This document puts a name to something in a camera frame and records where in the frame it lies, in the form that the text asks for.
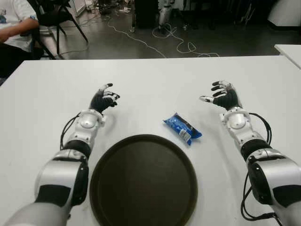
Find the blue wrapper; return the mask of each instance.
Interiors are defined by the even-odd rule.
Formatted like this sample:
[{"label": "blue wrapper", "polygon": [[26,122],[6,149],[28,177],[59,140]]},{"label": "blue wrapper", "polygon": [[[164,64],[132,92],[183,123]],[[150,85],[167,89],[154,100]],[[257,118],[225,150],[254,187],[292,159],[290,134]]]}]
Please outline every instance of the blue wrapper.
[{"label": "blue wrapper", "polygon": [[174,114],[171,118],[163,120],[167,125],[173,128],[180,137],[189,145],[191,145],[192,138],[198,138],[202,134],[191,126],[186,120],[181,118],[178,113]]}]

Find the gray floor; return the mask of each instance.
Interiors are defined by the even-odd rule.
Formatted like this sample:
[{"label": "gray floor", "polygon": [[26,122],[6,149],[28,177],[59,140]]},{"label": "gray floor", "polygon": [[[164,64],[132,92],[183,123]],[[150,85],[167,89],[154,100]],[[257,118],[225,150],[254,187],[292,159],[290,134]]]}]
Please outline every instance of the gray floor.
[{"label": "gray floor", "polygon": [[[171,57],[197,57],[196,54],[181,54],[176,51],[179,40],[169,37],[158,39],[152,36],[151,29],[137,29],[134,34],[129,32],[131,27],[131,14],[113,13],[110,15],[110,24],[118,30],[129,33],[136,39],[147,42],[155,47],[167,58]],[[89,48],[82,52],[64,54],[64,59],[131,59],[131,58],[161,58],[156,51],[147,48],[144,44],[128,38],[125,34],[117,33],[108,27],[108,18],[100,18],[98,14],[83,12],[78,18],[83,32],[89,39]],[[249,24],[247,27],[233,24],[218,24],[216,30],[211,31],[205,21],[200,20],[199,29],[182,29],[182,22],[177,18],[171,21],[177,26],[176,35],[185,40],[181,45],[182,51],[187,51],[187,42],[191,41],[197,46],[197,52],[216,52],[222,57],[229,56],[258,56],[278,55],[274,49],[275,44],[301,44],[301,35],[297,31],[274,31],[270,27],[258,24]],[[60,34],[61,53],[66,51],[85,49],[86,42],[71,22],[62,24],[67,35]],[[43,40],[50,51],[56,55],[56,41],[53,36],[44,36]]]}]

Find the chair leg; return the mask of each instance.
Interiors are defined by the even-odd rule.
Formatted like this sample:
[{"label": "chair leg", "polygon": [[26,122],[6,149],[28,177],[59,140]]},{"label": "chair leg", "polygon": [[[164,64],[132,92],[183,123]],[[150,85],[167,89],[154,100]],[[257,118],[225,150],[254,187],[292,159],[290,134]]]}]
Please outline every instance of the chair leg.
[{"label": "chair leg", "polygon": [[81,33],[81,35],[84,37],[84,39],[86,40],[86,42],[88,42],[87,37],[85,36],[85,34],[83,33],[83,31],[81,30],[80,26],[76,23],[76,21],[74,20],[74,18],[72,17],[72,21],[75,24],[75,26],[77,27],[77,29],[79,30],[79,32]]},{"label": "chair leg", "polygon": [[63,28],[59,25],[58,28],[66,35],[66,32],[63,30]]},{"label": "chair leg", "polygon": [[60,55],[60,29],[56,26],[56,52]]},{"label": "chair leg", "polygon": [[55,60],[55,57],[52,55],[52,53],[49,51],[49,49],[44,45],[44,43],[41,40],[37,40],[37,42],[39,43],[40,46],[42,46],[43,50],[46,51],[46,53],[48,54],[48,56],[52,59]]}]

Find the table surface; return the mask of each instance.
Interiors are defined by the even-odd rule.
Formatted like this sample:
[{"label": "table surface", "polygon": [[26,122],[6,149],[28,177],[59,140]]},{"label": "table surface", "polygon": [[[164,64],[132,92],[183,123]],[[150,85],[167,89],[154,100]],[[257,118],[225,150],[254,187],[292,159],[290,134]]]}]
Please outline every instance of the table surface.
[{"label": "table surface", "polygon": [[[102,84],[112,82],[121,99],[104,112],[108,119],[89,159],[90,177],[118,141],[159,135],[178,145],[196,171],[198,202],[188,226],[276,225],[273,219],[246,222],[240,215],[245,163],[219,121],[224,109],[198,99],[210,95],[218,80],[235,85],[244,108],[270,123],[271,145],[301,164],[301,71],[284,56],[24,62],[0,87],[0,224],[33,202],[36,176],[59,151],[63,126],[88,107]],[[162,122],[175,112],[203,133],[191,146]],[[265,136],[264,125],[252,122]],[[255,215],[270,211],[253,196],[247,206]],[[68,225],[97,225],[89,195],[72,209]]]},{"label": "table surface", "polygon": [[275,45],[275,49],[301,69],[301,45]]}]

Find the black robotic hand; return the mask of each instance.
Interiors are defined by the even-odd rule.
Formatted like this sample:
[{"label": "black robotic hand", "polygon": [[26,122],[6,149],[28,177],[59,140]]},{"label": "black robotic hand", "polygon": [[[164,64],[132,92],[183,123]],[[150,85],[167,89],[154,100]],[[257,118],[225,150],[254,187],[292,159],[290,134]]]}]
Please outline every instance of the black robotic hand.
[{"label": "black robotic hand", "polygon": [[108,107],[114,107],[117,105],[116,100],[120,98],[120,96],[116,93],[105,91],[108,87],[111,86],[113,86],[113,84],[108,83],[106,85],[103,85],[98,90],[91,101],[89,109],[94,109],[99,113],[102,113]]},{"label": "black robotic hand", "polygon": [[200,100],[224,107],[227,111],[233,107],[242,108],[236,90],[231,83],[227,81],[216,81],[212,85],[214,86],[211,89],[212,91],[219,91],[214,93],[213,97],[200,96]]}]

